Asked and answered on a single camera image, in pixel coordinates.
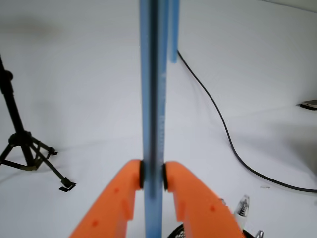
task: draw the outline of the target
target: white floor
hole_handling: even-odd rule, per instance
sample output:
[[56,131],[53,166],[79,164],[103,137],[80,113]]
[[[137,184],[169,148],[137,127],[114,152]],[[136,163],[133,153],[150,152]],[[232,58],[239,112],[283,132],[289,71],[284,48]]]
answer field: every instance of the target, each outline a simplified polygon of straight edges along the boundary
[[[317,113],[299,107],[229,120],[236,148],[252,168],[306,188],[317,188],[316,126]],[[130,137],[60,151],[52,163],[77,183],[68,193],[58,190],[59,180],[46,165],[36,172],[1,166],[1,236],[68,237],[120,167],[142,157],[141,145],[141,137]],[[168,130],[165,158],[190,168],[231,209],[248,194],[246,229],[251,232],[261,229],[265,237],[306,237],[317,232],[317,196],[285,189],[245,170],[231,152],[219,121],[211,121],[210,127]],[[172,196],[165,194],[163,237],[176,226]],[[140,191],[127,237],[143,236]]]
[[[66,238],[116,172],[142,158],[137,0],[11,0],[0,7],[0,52],[26,130],[55,147],[51,162],[77,183],[64,193],[46,165],[0,166],[0,237]],[[317,15],[255,0],[183,0],[180,51],[216,99],[253,169],[317,189]],[[0,151],[13,134],[0,96]],[[9,157],[22,162],[15,149]],[[246,229],[314,237],[317,195],[244,169],[209,98],[183,64],[168,65],[165,160],[178,160],[234,209],[251,197]],[[163,237],[176,228],[164,194]],[[127,237],[144,237],[143,193]]]

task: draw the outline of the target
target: blue ruler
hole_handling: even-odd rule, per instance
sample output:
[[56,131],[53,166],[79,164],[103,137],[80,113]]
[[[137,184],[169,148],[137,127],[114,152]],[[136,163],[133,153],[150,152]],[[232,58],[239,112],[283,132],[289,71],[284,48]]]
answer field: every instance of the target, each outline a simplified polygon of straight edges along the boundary
[[146,238],[162,236],[167,38],[168,32],[173,32],[170,34],[173,42],[170,52],[171,58],[176,61],[179,10],[170,24],[170,31],[168,16],[169,9],[174,11],[178,6],[179,0],[140,0]]

